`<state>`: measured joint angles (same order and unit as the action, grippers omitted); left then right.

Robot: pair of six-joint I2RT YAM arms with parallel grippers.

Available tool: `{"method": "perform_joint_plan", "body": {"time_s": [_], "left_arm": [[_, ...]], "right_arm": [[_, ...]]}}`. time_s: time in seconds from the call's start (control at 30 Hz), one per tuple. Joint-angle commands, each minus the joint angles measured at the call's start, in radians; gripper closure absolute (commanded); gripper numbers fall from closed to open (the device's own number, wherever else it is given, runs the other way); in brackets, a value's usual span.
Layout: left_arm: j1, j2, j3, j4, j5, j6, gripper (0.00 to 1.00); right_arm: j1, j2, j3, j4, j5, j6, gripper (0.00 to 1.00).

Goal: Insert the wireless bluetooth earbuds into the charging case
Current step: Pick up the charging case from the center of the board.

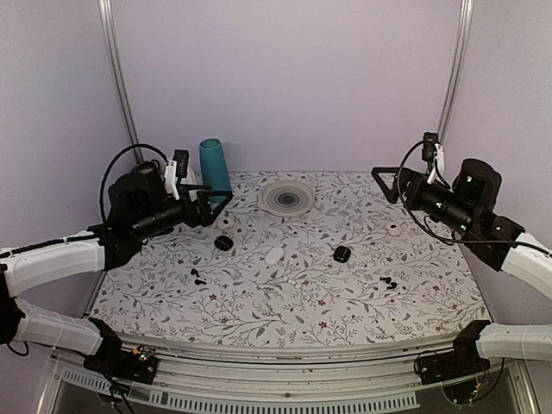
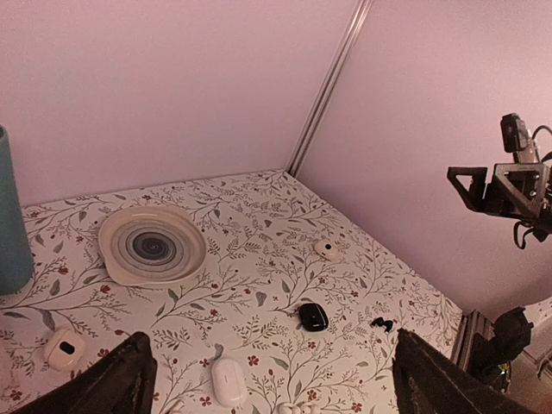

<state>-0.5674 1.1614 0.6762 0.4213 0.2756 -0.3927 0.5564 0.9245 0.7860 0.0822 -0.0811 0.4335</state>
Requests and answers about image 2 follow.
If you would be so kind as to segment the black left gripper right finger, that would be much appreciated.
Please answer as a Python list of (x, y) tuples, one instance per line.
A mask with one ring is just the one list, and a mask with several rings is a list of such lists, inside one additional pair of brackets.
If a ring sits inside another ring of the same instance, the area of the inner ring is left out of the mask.
[(480, 383), (423, 338), (398, 330), (392, 377), (400, 413), (530, 413)]

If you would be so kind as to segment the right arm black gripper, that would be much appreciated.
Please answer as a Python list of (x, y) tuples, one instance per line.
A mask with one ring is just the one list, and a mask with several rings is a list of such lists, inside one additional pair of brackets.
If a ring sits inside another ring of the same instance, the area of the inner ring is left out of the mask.
[(551, 224), (551, 168), (544, 163), (495, 164), (486, 183), (486, 167), (450, 166), (449, 183), (471, 211)]

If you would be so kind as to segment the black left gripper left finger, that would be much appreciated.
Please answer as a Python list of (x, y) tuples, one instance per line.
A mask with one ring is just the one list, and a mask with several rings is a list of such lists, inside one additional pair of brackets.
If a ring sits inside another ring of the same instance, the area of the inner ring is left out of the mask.
[(18, 413), (149, 413), (157, 360), (150, 338), (137, 331), (63, 386), (20, 407)]

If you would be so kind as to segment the black earbud charging case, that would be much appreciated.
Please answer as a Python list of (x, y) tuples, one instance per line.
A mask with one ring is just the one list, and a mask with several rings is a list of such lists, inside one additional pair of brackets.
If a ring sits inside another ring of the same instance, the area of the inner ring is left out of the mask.
[(320, 304), (305, 303), (298, 308), (301, 326), (309, 332), (324, 331), (329, 327), (328, 316)]

